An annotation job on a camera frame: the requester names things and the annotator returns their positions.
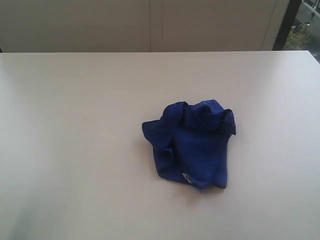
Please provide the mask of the blue microfiber towel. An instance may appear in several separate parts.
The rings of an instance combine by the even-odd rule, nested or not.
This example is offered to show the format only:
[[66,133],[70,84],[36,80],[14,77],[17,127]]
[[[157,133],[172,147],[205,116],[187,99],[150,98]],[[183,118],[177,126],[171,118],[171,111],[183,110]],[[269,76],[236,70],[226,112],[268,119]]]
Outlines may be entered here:
[[225,189],[228,141],[236,134],[234,113],[216,100],[168,105],[160,119],[142,123],[157,174],[198,190]]

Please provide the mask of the black window frame post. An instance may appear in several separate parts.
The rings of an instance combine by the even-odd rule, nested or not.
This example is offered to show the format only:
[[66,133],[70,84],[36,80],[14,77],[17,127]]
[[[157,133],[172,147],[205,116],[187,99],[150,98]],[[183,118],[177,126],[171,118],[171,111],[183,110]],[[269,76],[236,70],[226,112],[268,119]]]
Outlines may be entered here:
[[279,31],[277,33],[275,42],[273,44],[273,51],[282,51],[289,33],[291,31],[292,25],[295,21],[299,7],[302,3],[302,0],[290,0],[285,11],[282,23],[280,25]]

